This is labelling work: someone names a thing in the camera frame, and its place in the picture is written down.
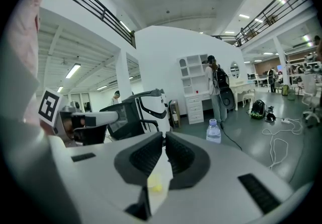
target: fluorescent light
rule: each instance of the fluorescent light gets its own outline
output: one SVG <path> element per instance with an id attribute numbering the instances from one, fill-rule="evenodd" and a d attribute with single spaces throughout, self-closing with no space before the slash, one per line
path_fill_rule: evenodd
<path id="1" fill-rule="evenodd" d="M 303 39 L 304 39 L 304 41 L 310 41 L 311 39 L 310 39 L 310 37 L 308 36 L 308 35 L 304 35 L 303 36 Z"/>
<path id="2" fill-rule="evenodd" d="M 240 14 L 239 16 L 240 16 L 240 17 L 247 18 L 247 19 L 249 18 L 249 16 L 246 16 L 246 15 L 243 15 L 243 14 Z"/>
<path id="3" fill-rule="evenodd" d="M 278 0 L 278 1 L 280 1 L 282 4 L 285 4 L 286 3 L 285 0 Z"/>
<path id="4" fill-rule="evenodd" d="M 99 90 L 104 89 L 104 88 L 106 88 L 106 87 L 107 87 L 107 86 L 102 86 L 102 87 L 98 88 L 97 90 L 99 91 Z"/>
<path id="5" fill-rule="evenodd" d="M 127 28 L 127 26 L 122 22 L 122 21 L 120 21 L 120 23 L 121 23 L 121 25 L 123 25 L 124 26 L 124 28 L 130 33 L 131 32 L 131 30 L 129 29 L 129 28 Z"/>
<path id="6" fill-rule="evenodd" d="M 75 64 L 72 69 L 69 71 L 69 73 L 66 75 L 66 78 L 71 78 L 71 76 L 77 71 L 77 69 L 80 68 L 80 64 Z"/>

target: railing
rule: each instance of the railing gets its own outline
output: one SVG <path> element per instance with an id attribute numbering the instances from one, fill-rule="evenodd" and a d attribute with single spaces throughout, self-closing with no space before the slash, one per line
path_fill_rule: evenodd
<path id="1" fill-rule="evenodd" d="M 107 24 L 116 33 L 118 33 L 124 40 L 130 43 L 135 48 L 134 31 L 129 32 L 120 23 L 120 20 L 116 18 L 111 11 L 108 10 L 99 0 L 73 0 L 81 7 L 85 8 L 102 22 Z"/>
<path id="2" fill-rule="evenodd" d="M 230 38 L 228 43 L 236 47 L 242 46 L 306 1 L 308 0 L 273 0 L 248 25 L 240 30 L 235 36 L 234 42 Z M 227 35 L 215 35 L 214 37 L 224 40 Z"/>

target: water bottle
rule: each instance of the water bottle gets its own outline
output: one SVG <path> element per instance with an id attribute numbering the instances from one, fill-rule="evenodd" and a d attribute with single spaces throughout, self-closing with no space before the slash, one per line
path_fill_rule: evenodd
<path id="1" fill-rule="evenodd" d="M 220 133 L 219 127 L 217 126 L 216 119 L 209 120 L 209 126 L 207 128 L 206 139 L 208 141 L 214 141 L 216 143 L 221 143 L 221 133 Z"/>

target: pink sleeve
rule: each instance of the pink sleeve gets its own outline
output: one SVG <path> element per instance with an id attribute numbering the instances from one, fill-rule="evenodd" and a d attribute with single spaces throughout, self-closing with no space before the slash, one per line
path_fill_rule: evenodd
<path id="1" fill-rule="evenodd" d="M 8 22 L 9 45 L 25 67 L 37 78 L 38 73 L 38 14 L 41 0 L 20 0 Z M 25 113 L 28 123 L 39 125 L 36 96 Z"/>

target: gray floor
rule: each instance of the gray floor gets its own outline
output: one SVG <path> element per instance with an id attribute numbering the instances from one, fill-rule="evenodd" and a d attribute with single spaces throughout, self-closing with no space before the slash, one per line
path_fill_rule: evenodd
<path id="1" fill-rule="evenodd" d="M 303 131 L 301 135 L 280 132 L 274 136 L 274 138 L 285 140 L 289 146 L 287 158 L 281 164 L 274 166 L 273 171 L 289 182 L 294 189 L 313 181 L 322 162 L 322 125 L 316 126 L 314 119 L 310 119 L 308 124 L 304 123 L 302 112 L 307 109 L 307 106 L 302 104 L 301 96 L 297 97 L 295 101 L 289 101 L 286 96 L 281 96 L 281 94 L 256 92 L 256 100 L 258 99 L 263 100 L 268 106 L 274 106 L 274 114 L 277 117 L 302 120 Z M 252 119 L 246 114 L 248 108 L 248 104 L 245 108 L 239 104 L 238 111 L 229 111 L 224 123 L 224 130 L 231 139 L 242 147 L 246 154 L 268 167 L 272 164 L 271 136 L 263 135 L 262 130 L 268 128 L 274 133 L 278 130 L 291 129 L 293 126 L 281 123 L 279 119 L 276 119 L 275 123 Z M 209 119 L 213 118 L 213 114 L 207 111 L 204 118 L 203 123 L 189 125 L 188 118 L 184 117 L 181 119 L 181 128 L 176 128 L 174 131 L 205 139 Z M 314 124 L 314 127 L 308 128 L 307 126 L 310 124 Z M 222 144 L 238 148 L 223 132 L 221 132 L 221 137 Z M 275 151 L 277 160 L 282 159 L 286 153 L 286 144 L 276 141 Z"/>

